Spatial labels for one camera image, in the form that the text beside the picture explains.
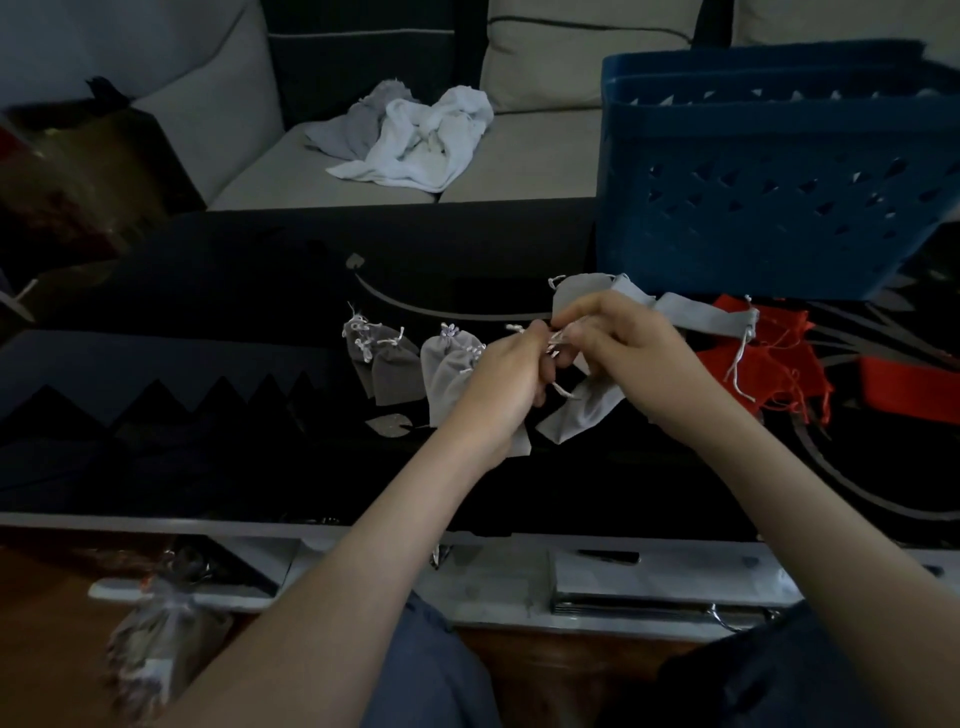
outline sofa cushion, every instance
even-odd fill
[[[345,182],[327,174],[341,159],[305,146],[305,124],[289,132],[210,205],[211,210],[348,207],[432,203],[434,196],[409,187],[384,187],[372,182]]]
[[[593,197],[599,109],[497,116],[442,203]]]
[[[480,87],[496,111],[600,106],[606,56],[688,48],[701,0],[490,0]]]
[[[259,6],[249,3],[209,62],[138,99],[209,203],[283,135]]]
[[[733,45],[895,37],[926,42],[933,60],[960,66],[956,0],[736,0]]]

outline gray cloth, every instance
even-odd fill
[[[430,426],[439,427],[467,389],[483,345],[471,333],[444,325],[444,333],[423,342],[420,364],[430,405]],[[514,433],[507,457],[530,454],[530,438],[521,424]]]
[[[753,308],[728,313],[675,293],[665,293],[657,300],[637,288],[626,274],[583,273],[562,280],[553,295],[553,314],[556,316],[582,296],[606,290],[618,291],[637,303],[660,311],[679,328],[741,338],[747,328],[756,324],[757,311]],[[578,368],[584,366],[580,357],[574,363]],[[567,400],[537,425],[537,432],[557,445],[599,423],[624,399],[623,392],[612,380],[596,376],[588,376],[571,394],[573,399]]]
[[[366,159],[370,148],[380,138],[387,104],[394,99],[414,98],[400,81],[381,81],[376,88],[351,106],[347,113],[329,121],[315,121],[304,129],[310,144],[337,159]]]
[[[378,407],[426,397],[420,349],[400,331],[354,316],[344,324],[344,338],[364,391]]]
[[[618,291],[643,305],[649,305],[654,300],[633,285],[626,275],[611,279],[605,274],[584,273],[564,279],[557,286],[557,292],[553,296],[554,313],[563,310],[581,296],[608,289]],[[612,379],[594,375],[580,382],[570,394],[573,399],[564,402],[560,409],[547,415],[537,425],[537,432],[557,445],[599,423],[613,412],[613,408],[625,397],[623,390],[613,383]]]
[[[361,728],[499,728],[490,675],[444,616],[410,594]]]

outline sofa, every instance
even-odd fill
[[[610,54],[918,37],[960,66],[960,10],[939,0],[238,0],[216,53],[134,105],[152,114],[209,210],[591,197],[600,63]],[[441,195],[325,172],[303,125],[384,78],[424,103],[479,86],[496,112]],[[960,208],[951,219],[960,219]]]

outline crumpled cloth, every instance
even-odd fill
[[[432,107],[396,99],[387,105],[380,138],[364,160],[326,171],[341,180],[443,192],[463,174],[493,121],[487,94],[455,86]]]
[[[310,145],[337,159],[366,159],[387,113],[387,105],[395,99],[414,101],[410,89],[396,79],[381,81],[367,96],[351,106],[347,113],[329,121],[306,125]]]

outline plastic bag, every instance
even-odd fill
[[[170,581],[147,582],[149,597],[113,630],[108,675],[133,726],[153,725],[213,659],[233,617],[196,603]]]

